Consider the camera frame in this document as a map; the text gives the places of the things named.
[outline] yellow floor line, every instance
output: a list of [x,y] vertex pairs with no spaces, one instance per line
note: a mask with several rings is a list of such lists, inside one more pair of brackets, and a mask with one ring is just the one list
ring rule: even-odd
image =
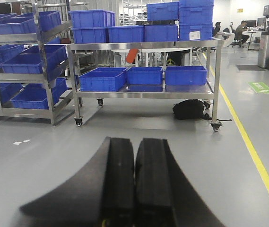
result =
[[[215,76],[215,72],[211,66],[210,66],[210,71],[211,71],[212,75]],[[239,120],[239,117],[238,117],[235,109],[233,108],[228,96],[226,95],[224,88],[220,84],[219,84],[219,91],[222,94],[222,96],[223,96],[223,98],[224,98],[224,100],[225,100],[225,102],[226,102],[226,104],[231,112],[231,115],[233,116],[233,119],[237,125],[237,128],[238,128],[240,134],[242,135],[242,138],[246,144],[246,147],[247,147],[247,149],[248,149],[248,151],[253,159],[253,162],[255,163],[256,168],[257,168],[257,170],[258,170],[258,172],[259,172],[259,174],[260,174],[260,176],[261,176],[261,178],[262,178],[262,180],[263,180],[263,182],[268,190],[268,193],[269,193],[269,174],[268,174],[265,166],[263,165],[255,147],[253,146],[243,124]]]

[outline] floor mat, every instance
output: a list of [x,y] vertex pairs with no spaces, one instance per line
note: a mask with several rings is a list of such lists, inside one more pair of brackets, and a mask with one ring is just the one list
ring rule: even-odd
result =
[[258,65],[236,65],[239,71],[265,71]]

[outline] desk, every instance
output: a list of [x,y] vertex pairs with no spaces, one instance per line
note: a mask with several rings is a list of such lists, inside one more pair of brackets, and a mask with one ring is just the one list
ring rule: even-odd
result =
[[[148,67],[148,53],[159,53],[159,52],[163,52],[164,56],[166,56],[167,52],[176,52],[176,51],[186,51],[186,50],[190,50],[190,59],[189,59],[189,65],[192,65],[192,50],[193,48],[161,48],[161,49],[141,49],[141,52],[145,54],[145,66]],[[112,50],[113,52],[125,52],[128,53],[129,50]],[[157,66],[157,58],[154,58],[154,66]],[[164,68],[166,67],[166,61],[163,61],[163,66]]]
[[249,45],[248,45],[248,51],[251,51],[251,49],[250,49],[250,43],[251,43],[251,40],[252,40],[253,33],[259,33],[259,32],[262,33],[262,32],[268,32],[268,31],[243,31],[243,32],[251,33],[250,40],[249,40]]

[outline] metal rolling cart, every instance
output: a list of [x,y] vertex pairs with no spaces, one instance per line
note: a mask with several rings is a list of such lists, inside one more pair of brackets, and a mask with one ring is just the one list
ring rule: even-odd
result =
[[[67,46],[69,56],[69,69],[72,80],[73,96],[75,100],[75,121],[77,126],[82,126],[83,115],[81,114],[81,98],[90,97],[96,98],[99,105],[103,105],[104,98],[149,98],[149,99],[203,99],[213,100],[213,111],[211,125],[214,131],[218,131],[222,125],[217,120],[217,102],[219,92],[220,65],[222,47],[227,46],[232,42],[234,35],[227,35],[227,40],[213,39],[207,41],[185,41],[185,42],[157,42],[157,43],[120,43],[120,44],[70,44]],[[176,86],[175,91],[166,91],[165,82],[163,82],[162,92],[131,92],[127,90],[127,86],[118,92],[84,92],[80,91],[75,82],[75,70],[77,70],[77,55],[76,51],[91,50],[95,54],[98,50],[123,50],[123,49],[160,49],[160,48],[192,48],[192,47],[207,47],[207,62],[208,79],[204,86]],[[211,47],[217,47],[215,77],[209,76],[210,72],[210,51]]]
[[[0,0],[0,3],[6,2],[21,2],[22,0]],[[38,44],[40,56],[42,59],[42,74],[16,74],[16,73],[2,73],[0,72],[0,83],[26,83],[26,84],[44,84],[47,93],[47,101],[49,109],[19,109],[13,108],[11,105],[3,104],[0,100],[0,116],[8,117],[26,117],[26,118],[45,118],[50,119],[51,124],[55,125],[58,115],[64,107],[72,100],[72,92],[68,94],[58,104],[54,105],[52,98],[52,89],[47,77],[47,60],[44,45],[70,30],[71,22],[64,21],[60,26],[53,28],[50,31],[42,32],[40,25],[40,17],[38,10],[38,0],[30,0],[36,27],[36,33],[30,34],[15,34],[15,35],[0,35],[0,45],[4,44]],[[69,10],[69,0],[66,0],[66,7]],[[62,62],[58,67],[65,70],[68,67],[68,61]]]

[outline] computer monitor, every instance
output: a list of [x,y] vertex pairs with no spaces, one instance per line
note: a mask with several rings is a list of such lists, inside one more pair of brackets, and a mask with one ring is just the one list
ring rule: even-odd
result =
[[256,20],[246,20],[247,27],[256,27]]
[[267,20],[266,17],[261,17],[257,19],[257,27],[263,26],[266,27]]

